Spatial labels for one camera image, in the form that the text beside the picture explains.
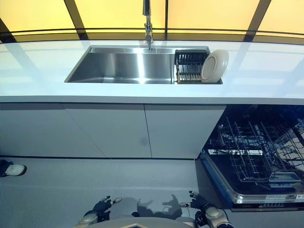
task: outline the dish drying rack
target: dish drying rack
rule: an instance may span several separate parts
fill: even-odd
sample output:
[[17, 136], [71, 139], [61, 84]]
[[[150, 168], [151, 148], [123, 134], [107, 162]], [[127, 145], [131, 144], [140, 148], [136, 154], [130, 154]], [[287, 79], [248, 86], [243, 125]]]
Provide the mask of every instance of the dish drying rack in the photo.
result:
[[[178, 84], [202, 84], [200, 72], [209, 54], [208, 47], [199, 50], [176, 50], [174, 56], [176, 82]], [[222, 80], [219, 80], [210, 84], [222, 83]]]
[[304, 181], [304, 129], [262, 122], [238, 125], [228, 118], [212, 133], [207, 142], [209, 154], [229, 155], [241, 182], [267, 182], [271, 188], [290, 188]]

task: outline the white bowl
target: white bowl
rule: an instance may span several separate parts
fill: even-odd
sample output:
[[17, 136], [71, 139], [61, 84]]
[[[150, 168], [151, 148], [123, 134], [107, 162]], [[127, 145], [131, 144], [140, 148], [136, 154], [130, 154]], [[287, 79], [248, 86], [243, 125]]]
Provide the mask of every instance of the white bowl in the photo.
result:
[[229, 54], [226, 50], [215, 50], [206, 58], [200, 72], [202, 83], [215, 83], [224, 74], [229, 61]]

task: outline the faucet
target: faucet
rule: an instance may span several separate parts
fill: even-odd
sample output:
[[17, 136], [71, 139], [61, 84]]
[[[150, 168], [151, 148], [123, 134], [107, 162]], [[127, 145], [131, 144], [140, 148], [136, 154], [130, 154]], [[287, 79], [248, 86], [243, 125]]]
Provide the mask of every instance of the faucet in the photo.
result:
[[149, 50], [151, 50], [151, 44], [153, 42], [152, 37], [152, 24], [151, 24], [151, 8], [150, 8], [150, 0], [143, 0], [142, 6], [142, 14], [146, 16], [146, 23], [144, 24], [144, 28], [146, 30], [145, 40], [148, 43]]

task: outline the cabinet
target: cabinet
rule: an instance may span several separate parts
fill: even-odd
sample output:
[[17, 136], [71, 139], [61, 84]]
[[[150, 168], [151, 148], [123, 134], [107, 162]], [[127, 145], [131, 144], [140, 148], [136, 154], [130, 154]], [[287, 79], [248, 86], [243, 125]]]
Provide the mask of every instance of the cabinet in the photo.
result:
[[3, 103], [1, 154], [104, 157], [61, 104]]
[[145, 104], [153, 158], [197, 158], [225, 105]]
[[64, 104], [106, 157], [151, 157], [142, 104]]
[[197, 158], [224, 105], [3, 103], [1, 154]]

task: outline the dishwasher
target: dishwasher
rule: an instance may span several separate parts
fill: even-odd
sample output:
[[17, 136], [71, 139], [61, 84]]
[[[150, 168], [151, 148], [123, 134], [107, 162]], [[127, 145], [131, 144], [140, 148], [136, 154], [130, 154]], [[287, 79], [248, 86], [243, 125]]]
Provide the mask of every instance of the dishwasher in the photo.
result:
[[304, 105], [228, 105], [199, 159], [232, 211], [304, 209]]

